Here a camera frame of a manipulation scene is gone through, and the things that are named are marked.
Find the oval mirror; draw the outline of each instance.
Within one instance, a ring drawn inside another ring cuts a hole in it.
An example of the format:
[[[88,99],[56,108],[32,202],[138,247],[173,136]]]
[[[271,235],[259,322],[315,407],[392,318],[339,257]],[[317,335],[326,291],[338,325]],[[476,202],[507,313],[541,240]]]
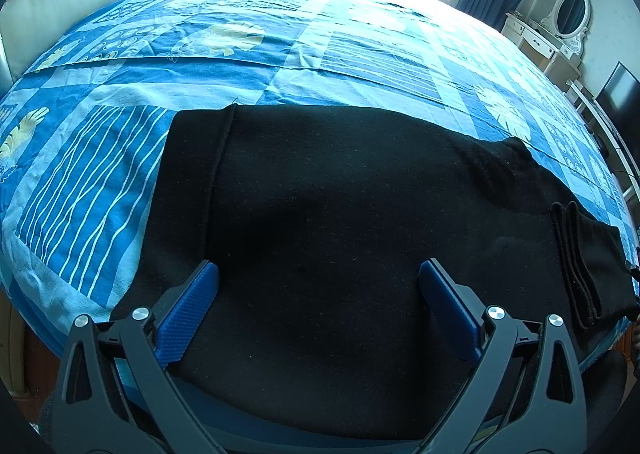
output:
[[[569,35],[580,28],[586,14],[584,0],[564,0],[558,10],[556,26],[560,35]]]

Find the black garment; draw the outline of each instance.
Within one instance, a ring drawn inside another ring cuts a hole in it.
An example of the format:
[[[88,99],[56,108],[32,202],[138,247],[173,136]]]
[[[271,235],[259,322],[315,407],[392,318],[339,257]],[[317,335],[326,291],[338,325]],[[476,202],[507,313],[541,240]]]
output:
[[[628,288],[630,271],[620,231],[582,214],[575,202],[551,209],[562,274],[576,322],[588,329],[613,324],[623,316],[636,320],[638,304]]]
[[[516,318],[562,315],[580,359],[610,330],[573,332],[550,216],[571,201],[516,138],[373,108],[182,111],[114,317],[209,258],[220,292],[172,373],[277,423],[417,439],[469,368],[418,293],[427,258]]]
[[[587,445],[598,439],[618,412],[625,393],[626,376],[626,358],[619,351],[607,351],[582,374],[587,406]]]
[[[0,441],[3,454],[56,454],[25,419],[0,382]]]

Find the leaf print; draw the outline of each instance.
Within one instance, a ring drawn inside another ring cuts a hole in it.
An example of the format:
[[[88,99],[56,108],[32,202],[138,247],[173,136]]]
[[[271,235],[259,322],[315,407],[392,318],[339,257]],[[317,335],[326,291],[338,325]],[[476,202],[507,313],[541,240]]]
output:
[[[25,114],[20,123],[11,130],[4,144],[0,146],[0,160],[15,158],[16,150],[31,141],[36,126],[44,120],[47,113],[49,108],[39,108]]]
[[[178,41],[171,52],[177,56],[233,55],[233,48],[250,50],[262,42],[264,30],[250,22],[212,24]]]
[[[601,167],[593,159],[593,156],[590,156],[589,160],[591,161],[591,169],[593,170],[593,174],[598,180],[598,183],[606,193],[611,194],[609,189],[609,182],[607,182],[607,179],[604,177]]]
[[[40,63],[40,65],[35,69],[35,72],[38,73],[39,71],[42,71],[44,68],[48,68],[49,66],[51,66],[55,61],[67,55],[73,48],[75,48],[78,45],[79,42],[80,42],[79,40],[75,40],[55,50],[51,55],[49,55],[46,59],[44,59]]]
[[[478,94],[478,98],[484,104],[486,110],[512,136],[516,136],[525,142],[531,140],[531,130],[516,106],[511,104],[500,93],[482,86],[476,86],[476,94]]]
[[[533,88],[531,84],[529,84],[529,82],[527,82],[526,78],[520,75],[520,73],[517,73],[513,70],[509,70],[509,76],[511,77],[511,79],[513,79],[514,82],[516,82],[517,85],[519,85],[523,90],[525,90],[532,98],[535,98],[536,100],[540,100],[540,95],[538,94],[538,92]]]

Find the blue bedspread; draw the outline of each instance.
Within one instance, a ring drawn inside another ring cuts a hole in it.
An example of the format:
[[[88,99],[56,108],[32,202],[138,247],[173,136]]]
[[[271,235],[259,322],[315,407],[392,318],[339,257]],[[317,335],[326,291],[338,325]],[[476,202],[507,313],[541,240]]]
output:
[[[0,104],[0,279],[55,352],[76,315],[107,320],[132,281],[174,113],[232,102],[375,106],[517,136],[634,260],[583,122],[478,21],[435,0],[123,0],[70,30]]]

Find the drawer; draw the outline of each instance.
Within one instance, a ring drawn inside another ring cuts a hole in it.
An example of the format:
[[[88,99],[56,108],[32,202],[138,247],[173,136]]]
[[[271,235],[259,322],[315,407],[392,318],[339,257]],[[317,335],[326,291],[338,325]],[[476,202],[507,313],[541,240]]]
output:
[[[524,32],[524,39],[533,46],[534,50],[548,59],[551,59],[556,52],[556,49],[550,46],[544,37],[538,35],[534,31],[526,30]]]
[[[520,34],[513,31],[508,26],[505,26],[504,28],[502,28],[502,34],[511,42],[513,42],[516,46],[518,47],[520,46],[520,43],[522,42],[522,36]]]
[[[567,60],[571,60],[571,58],[574,56],[574,52],[571,51],[567,46],[565,46],[564,44],[562,44],[562,49],[560,50],[562,52],[562,55],[564,55],[565,57],[567,57]]]
[[[517,20],[511,17],[507,17],[507,22],[504,23],[507,28],[511,28],[518,35],[522,35],[524,32],[524,26],[522,23],[519,23]]]

